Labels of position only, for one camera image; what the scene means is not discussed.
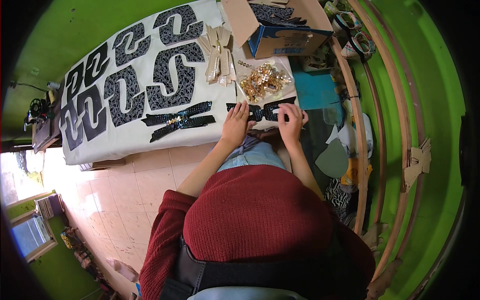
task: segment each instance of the gold sequin pile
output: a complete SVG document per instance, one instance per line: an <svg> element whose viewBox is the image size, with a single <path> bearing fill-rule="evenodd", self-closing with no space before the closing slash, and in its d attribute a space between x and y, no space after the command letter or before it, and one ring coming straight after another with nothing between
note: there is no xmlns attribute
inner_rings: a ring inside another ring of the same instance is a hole
<svg viewBox="0 0 480 300"><path fill-rule="evenodd" d="M283 88L284 84L291 82L290 76L285 70L278 71L269 63L264 63L240 81L240 86L245 92L247 99L253 103L265 97L265 93L276 93Z"/></svg>

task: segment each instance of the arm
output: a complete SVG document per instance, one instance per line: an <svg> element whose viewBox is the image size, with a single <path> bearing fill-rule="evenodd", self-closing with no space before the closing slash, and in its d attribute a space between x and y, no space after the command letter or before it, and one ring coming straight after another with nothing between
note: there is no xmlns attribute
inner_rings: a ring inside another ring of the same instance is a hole
<svg viewBox="0 0 480 300"><path fill-rule="evenodd" d="M185 215L194 201L194 197L172 190L163 195L139 276L143 299L157 300L165 279L172 275L175 259L180 251L180 235L183 232Z"/></svg>
<svg viewBox="0 0 480 300"><path fill-rule="evenodd" d="M249 115L247 101L239 102L235 108L230 109L223 123L220 141L177 188L178 192L193 197L200 195L207 180L217 172L233 150L241 145L247 131L255 125L255 121L247 122Z"/></svg>
<svg viewBox="0 0 480 300"><path fill-rule="evenodd" d="M290 155L290 161L292 162L293 174L300 179L304 186L314 191L322 201L325 201L324 196L318 187L317 181L313 176L312 170L308 165L307 158L303 153L300 142L297 141L294 146L287 148L287 150Z"/></svg>
<svg viewBox="0 0 480 300"><path fill-rule="evenodd" d="M308 115L304 110L290 103L279 104L278 107L280 108L278 111L278 129L290 155L293 174L304 186L314 191L324 201L324 196L318 187L299 141L300 130L308 122ZM285 122L285 114L288 115L288 122Z"/></svg>

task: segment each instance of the green wall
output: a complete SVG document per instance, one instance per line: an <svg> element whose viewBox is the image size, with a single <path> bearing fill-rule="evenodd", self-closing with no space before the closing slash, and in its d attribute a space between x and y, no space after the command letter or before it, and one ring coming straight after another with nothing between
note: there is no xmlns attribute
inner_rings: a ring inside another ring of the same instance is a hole
<svg viewBox="0 0 480 300"><path fill-rule="evenodd" d="M114 33L153 13L189 0L53 0L29 36L12 80L46 89L88 52ZM1 140L31 139L23 131L30 102L43 92L28 86L7 90L1 117Z"/></svg>
<svg viewBox="0 0 480 300"><path fill-rule="evenodd" d="M9 219L20 216L35 209L34 200L11 207L8 210ZM73 250L68 249L60 237L65 225L59 216L48 220L48 224L58 245L29 264L43 288L52 300L79 300L100 288L100 284L80 266ZM101 290L86 298L98 299Z"/></svg>
<svg viewBox="0 0 480 300"><path fill-rule="evenodd" d="M400 300L406 299L411 294L431 268L446 241L457 214L463 192L460 184L458 139L460 118L465 114L465 105L460 81L448 48L432 19L418 1L372 1L394 32L407 57L420 96L425 134L432 140L430 173L424 176L418 218L402 256L404 264L398 269L391 287L381 297L381 299ZM376 21L364 1L360 2L379 28L399 70L407 96L412 145L418 146L413 103L401 64L388 36L382 30L382 26ZM361 64L353 63L352 65L360 81L362 109L371 117L372 128L375 136L378 136L378 124L368 80ZM401 176L401 136L392 86L378 53L369 61L369 65L377 84L386 132L388 174L382 213L382 222L390 225L389 231L382 235L386 240L390 234L398 203ZM375 142L376 149L378 149L379 145L376 139ZM377 156L372 158L372 165L374 170L378 170ZM369 184L369 191L374 194L372 204L372 212L374 212L377 202L378 172L372 173ZM390 260L395 258L405 234L415 189L416 186L410 191L407 213ZM370 217L370 222L372 222L373 213ZM379 246L378 250L382 252L385 245L386 242Z"/></svg>

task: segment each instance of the black belt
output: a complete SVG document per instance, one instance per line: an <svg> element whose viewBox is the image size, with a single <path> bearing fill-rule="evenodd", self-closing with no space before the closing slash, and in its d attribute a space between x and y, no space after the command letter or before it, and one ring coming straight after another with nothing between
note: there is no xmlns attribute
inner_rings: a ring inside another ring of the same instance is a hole
<svg viewBox="0 0 480 300"><path fill-rule="evenodd" d="M216 287L286 289L308 300L334 294L345 300L364 300L367 296L365 281L363 272L341 247L336 230L323 253L270 263L199 261L181 238L174 279L165 280L159 300L186 300L199 291Z"/></svg>
<svg viewBox="0 0 480 300"><path fill-rule="evenodd" d="M193 115L198 115L209 111L211 107L211 101L201 102L174 114L147 114L146 118L142 119L142 121L147 126L154 126L162 123L167 124L166 126L157 129L152 133L152 139L150 142L154 142L162 138L167 133L173 132L177 129L202 127L210 123L215 123L215 118L212 115L190 118Z"/></svg>
<svg viewBox="0 0 480 300"><path fill-rule="evenodd" d="M274 114L273 110L278 108L278 105L281 103L295 103L296 97L290 97L286 99L282 99L279 101L269 102L264 105L264 109L261 109L259 105L251 105L249 104L248 107L250 112L253 113L248 117L248 121L257 121L260 122L263 117L265 117L268 121L275 121L278 122L278 114ZM236 103L227 103L227 111L231 108L234 108ZM288 122L288 116L285 116L285 121Z"/></svg>

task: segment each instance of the denim shorts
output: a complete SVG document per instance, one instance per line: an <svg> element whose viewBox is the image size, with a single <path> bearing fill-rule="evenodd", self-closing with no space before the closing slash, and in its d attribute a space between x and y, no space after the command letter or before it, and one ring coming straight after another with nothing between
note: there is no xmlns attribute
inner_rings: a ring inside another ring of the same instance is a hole
<svg viewBox="0 0 480 300"><path fill-rule="evenodd" d="M248 165L271 165L287 170L269 143L248 136L223 162L217 172Z"/></svg>

